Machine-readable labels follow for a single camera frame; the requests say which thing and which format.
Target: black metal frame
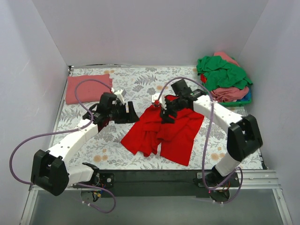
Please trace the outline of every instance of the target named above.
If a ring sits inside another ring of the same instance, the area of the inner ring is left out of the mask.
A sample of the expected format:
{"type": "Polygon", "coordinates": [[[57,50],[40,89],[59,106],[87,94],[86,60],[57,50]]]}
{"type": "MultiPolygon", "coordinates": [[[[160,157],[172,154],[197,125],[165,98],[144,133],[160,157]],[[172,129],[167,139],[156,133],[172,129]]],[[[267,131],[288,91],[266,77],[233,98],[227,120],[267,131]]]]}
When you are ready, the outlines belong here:
{"type": "MultiPolygon", "coordinates": [[[[106,177],[114,177],[113,187],[109,190],[113,192],[116,197],[210,197],[206,188],[199,187],[200,179],[197,179],[197,173],[201,173],[201,170],[101,170],[99,172],[106,177]]],[[[205,170],[205,173],[211,173],[211,170],[205,170]]],[[[240,185],[239,179],[236,179],[237,177],[235,173],[230,178],[231,187],[238,187],[240,185]]],[[[103,192],[101,197],[111,196],[103,192]]]]}

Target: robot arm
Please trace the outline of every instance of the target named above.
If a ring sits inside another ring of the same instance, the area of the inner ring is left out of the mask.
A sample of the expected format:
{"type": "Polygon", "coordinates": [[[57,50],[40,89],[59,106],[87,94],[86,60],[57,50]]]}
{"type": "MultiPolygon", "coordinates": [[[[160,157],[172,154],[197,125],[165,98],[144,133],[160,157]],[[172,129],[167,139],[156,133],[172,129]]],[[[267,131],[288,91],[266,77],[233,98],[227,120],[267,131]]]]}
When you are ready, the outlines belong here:
{"type": "Polygon", "coordinates": [[[68,134],[47,151],[37,151],[33,158],[31,182],[57,196],[72,184],[78,182],[92,184],[97,178],[99,181],[99,169],[92,164],[83,163],[71,169],[67,169],[66,165],[90,138],[108,125],[109,121],[134,123],[139,120],[132,102],[128,102],[127,112],[124,95],[123,90],[114,94],[104,93],[99,103],[90,108],[94,119],[89,126],[80,129],[91,120],[91,115],[87,112],[76,127],[78,131],[68,134]]]}
{"type": "Polygon", "coordinates": [[[212,115],[210,97],[204,91],[200,89],[192,91],[183,79],[171,86],[178,98],[173,101],[163,98],[159,99],[162,105],[161,117],[163,122],[174,123],[175,120],[173,118],[176,117],[177,111],[190,108],[207,118],[212,117],[213,122],[227,133],[227,153],[213,167],[212,174],[206,177],[206,179],[210,180],[210,183],[222,181],[243,159],[263,145],[254,116],[241,116],[220,104],[214,104],[212,115]]]}

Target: floral fabric surface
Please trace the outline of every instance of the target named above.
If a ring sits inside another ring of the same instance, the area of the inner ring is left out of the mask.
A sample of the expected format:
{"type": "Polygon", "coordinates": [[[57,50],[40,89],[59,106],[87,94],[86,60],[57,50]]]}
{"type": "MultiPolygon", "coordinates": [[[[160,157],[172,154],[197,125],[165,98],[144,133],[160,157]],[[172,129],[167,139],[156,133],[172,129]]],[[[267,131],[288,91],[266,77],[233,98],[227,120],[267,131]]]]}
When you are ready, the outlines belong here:
{"type": "MultiPolygon", "coordinates": [[[[117,67],[117,68],[83,68],[74,69],[72,76],[101,75],[110,73],[115,90],[125,89],[125,101],[133,101],[135,111],[141,116],[151,104],[151,95],[161,91],[163,85],[171,78],[184,76],[199,80],[196,69],[193,67],[117,67]]],[[[188,82],[192,89],[197,85],[188,82]]],[[[171,86],[168,86],[164,94],[173,94],[171,86]]],[[[235,113],[245,115],[243,107],[231,108],[235,113]]],[[[73,129],[86,112],[79,104],[67,105],[63,103],[60,113],[57,131],[73,129]]],[[[203,124],[195,138],[194,147],[189,166],[179,165],[159,155],[151,154],[144,157],[138,152],[133,155],[120,141],[130,130],[133,124],[114,124],[111,122],[97,136],[91,138],[71,159],[69,166],[89,162],[100,169],[124,169],[124,170],[186,170],[201,169],[204,141],[209,120],[204,119],[203,124]]],[[[58,143],[66,134],[56,135],[53,144],[58,143]]],[[[214,123],[210,133],[210,139],[205,158],[205,169],[211,169],[226,153],[226,133],[214,123]]],[[[258,152],[248,156],[242,163],[243,169],[262,169],[258,152]]]]}

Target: pink cloth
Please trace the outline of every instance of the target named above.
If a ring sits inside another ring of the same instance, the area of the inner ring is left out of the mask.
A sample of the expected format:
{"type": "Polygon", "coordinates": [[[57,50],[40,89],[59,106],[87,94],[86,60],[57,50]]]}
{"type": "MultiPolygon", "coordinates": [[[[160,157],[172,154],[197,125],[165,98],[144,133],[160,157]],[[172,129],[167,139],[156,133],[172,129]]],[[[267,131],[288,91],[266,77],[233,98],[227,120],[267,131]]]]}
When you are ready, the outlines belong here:
{"type": "Polygon", "coordinates": [[[217,88],[211,91],[212,97],[218,102],[233,102],[242,99],[249,92],[249,87],[240,90],[236,87],[217,88]]]}
{"type": "MultiPolygon", "coordinates": [[[[104,75],[83,75],[83,76],[69,76],[67,78],[67,92],[66,104],[77,104],[75,98],[75,87],[81,81],[86,79],[95,79],[107,84],[110,88],[113,86],[113,80],[109,78],[109,74],[104,75]]],[[[87,81],[82,83],[78,89],[77,94],[81,102],[96,102],[100,100],[104,92],[111,92],[109,88],[95,81],[87,81]]]]}
{"type": "Polygon", "coordinates": [[[223,60],[226,60],[227,62],[233,63],[233,64],[237,65],[238,67],[240,67],[238,62],[235,61],[234,59],[230,58],[225,52],[215,52],[214,56],[217,56],[217,55],[221,56],[221,58],[223,60]]]}

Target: white wall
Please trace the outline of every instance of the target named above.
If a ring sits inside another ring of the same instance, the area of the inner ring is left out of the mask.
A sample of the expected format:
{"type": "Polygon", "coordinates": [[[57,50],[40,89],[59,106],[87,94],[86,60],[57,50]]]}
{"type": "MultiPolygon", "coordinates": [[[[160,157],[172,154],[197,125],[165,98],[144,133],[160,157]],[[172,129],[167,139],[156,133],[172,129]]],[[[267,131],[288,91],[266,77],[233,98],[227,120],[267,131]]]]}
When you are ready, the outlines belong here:
{"type": "Polygon", "coordinates": [[[299,1],[269,1],[239,57],[254,83],[248,112],[259,122],[262,155],[277,171],[295,225],[300,224],[299,11],[299,1]]]}
{"type": "Polygon", "coordinates": [[[267,0],[33,0],[68,65],[237,57],[267,0]]]}
{"type": "MultiPolygon", "coordinates": [[[[0,224],[19,224],[29,186],[9,172],[9,156],[27,137],[50,132],[66,81],[67,66],[31,0],[0,0],[0,224]]],[[[14,167],[30,180],[34,152],[48,139],[16,154],[14,167]]]]}

